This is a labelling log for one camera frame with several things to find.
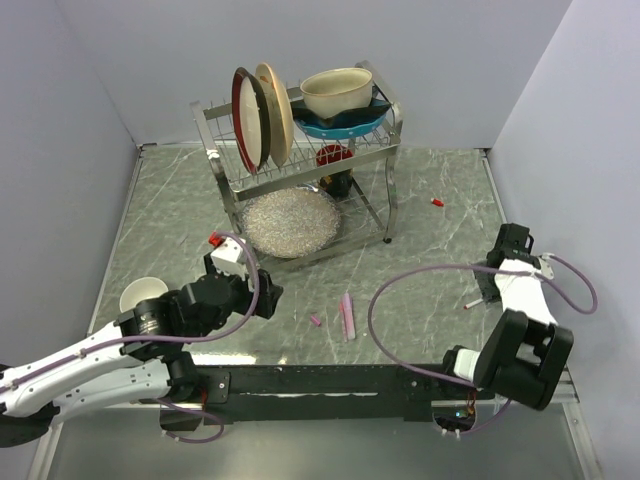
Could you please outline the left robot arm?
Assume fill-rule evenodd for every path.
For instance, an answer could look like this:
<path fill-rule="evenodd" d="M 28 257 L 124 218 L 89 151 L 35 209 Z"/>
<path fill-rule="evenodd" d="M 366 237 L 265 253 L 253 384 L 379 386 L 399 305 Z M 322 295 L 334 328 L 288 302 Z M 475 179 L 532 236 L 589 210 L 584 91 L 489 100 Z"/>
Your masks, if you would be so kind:
<path fill-rule="evenodd" d="M 184 402 L 199 376 L 183 347 L 231 335 L 228 318 L 269 319 L 283 294 L 251 263 L 240 274 L 213 265 L 178 290 L 139 301 L 96 333 L 40 360 L 1 369 L 1 445 L 34 441 L 86 411 L 127 401 Z"/>

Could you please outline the thick pink marker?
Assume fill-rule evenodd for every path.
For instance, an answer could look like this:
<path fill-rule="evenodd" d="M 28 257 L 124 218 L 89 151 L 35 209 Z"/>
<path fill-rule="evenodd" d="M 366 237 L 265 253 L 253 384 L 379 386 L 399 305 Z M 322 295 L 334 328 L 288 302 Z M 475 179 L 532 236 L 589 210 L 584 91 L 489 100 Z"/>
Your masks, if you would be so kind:
<path fill-rule="evenodd" d="M 349 293 L 345 293 L 343 295 L 342 306 L 346 336 L 349 341 L 352 341 L 356 338 L 356 328 L 353 312 L 353 301 Z"/>

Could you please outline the white pen with red tip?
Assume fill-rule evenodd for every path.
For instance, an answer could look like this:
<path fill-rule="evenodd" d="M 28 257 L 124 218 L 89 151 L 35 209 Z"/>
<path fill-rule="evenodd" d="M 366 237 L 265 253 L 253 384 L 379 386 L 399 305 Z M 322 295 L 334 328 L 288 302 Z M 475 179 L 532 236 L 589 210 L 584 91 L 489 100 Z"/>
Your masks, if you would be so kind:
<path fill-rule="evenodd" d="M 481 305 L 482 303 L 484 303 L 482 299 L 474 300 L 472 302 L 465 304 L 463 308 L 464 310 L 469 310 L 471 308 Z"/>

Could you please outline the slim pink highlighter pen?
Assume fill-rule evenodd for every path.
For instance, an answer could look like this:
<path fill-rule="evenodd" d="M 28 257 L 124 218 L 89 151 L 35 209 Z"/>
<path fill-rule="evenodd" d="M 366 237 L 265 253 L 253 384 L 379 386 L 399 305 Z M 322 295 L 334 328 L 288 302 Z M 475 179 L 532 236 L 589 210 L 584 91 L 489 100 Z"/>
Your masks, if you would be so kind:
<path fill-rule="evenodd" d="M 345 317 L 345 310 L 344 310 L 343 300 L 341 300 L 339 302 L 339 312 L 340 312 L 340 320 L 341 320 L 341 328 L 342 328 L 343 340 L 344 340 L 344 342 L 347 342 L 348 341 L 348 333 L 347 333 L 346 317 Z"/>

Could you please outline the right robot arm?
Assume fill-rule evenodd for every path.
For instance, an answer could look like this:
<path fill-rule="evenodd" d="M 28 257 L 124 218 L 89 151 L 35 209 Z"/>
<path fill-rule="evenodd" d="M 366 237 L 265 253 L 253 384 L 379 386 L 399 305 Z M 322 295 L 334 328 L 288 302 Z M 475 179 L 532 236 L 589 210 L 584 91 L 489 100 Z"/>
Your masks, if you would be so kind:
<path fill-rule="evenodd" d="M 531 254 L 527 227 L 500 226 L 493 248 L 474 273 L 486 303 L 502 314 L 479 351 L 457 345 L 437 375 L 439 390 L 460 398 L 472 384 L 534 410 L 550 403 L 573 347 L 573 333 L 551 314 L 538 278 L 542 259 Z"/>

